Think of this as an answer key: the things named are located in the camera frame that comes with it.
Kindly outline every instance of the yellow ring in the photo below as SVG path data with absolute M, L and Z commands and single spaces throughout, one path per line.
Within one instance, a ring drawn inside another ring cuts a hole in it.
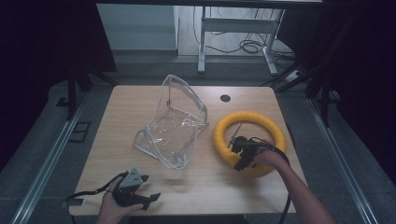
M 273 136 L 275 140 L 275 146 L 281 151 L 286 152 L 285 134 L 283 134 L 282 130 L 279 128 L 279 126 L 277 126 L 275 122 L 265 117 L 263 114 L 259 114 L 253 111 L 236 111 L 222 118 L 216 125 L 215 131 L 213 133 L 213 140 L 216 150 L 218 151 L 220 156 L 232 166 L 236 165 L 241 157 L 236 153 L 231 152 L 231 150 L 227 147 L 224 139 L 224 133 L 231 124 L 241 121 L 254 122 L 264 127 Z M 247 168 L 246 170 L 250 172 L 252 171 L 254 173 L 258 172 L 261 174 L 267 174 L 273 169 L 274 168 L 271 166 L 261 165 L 255 166 L 254 168 Z

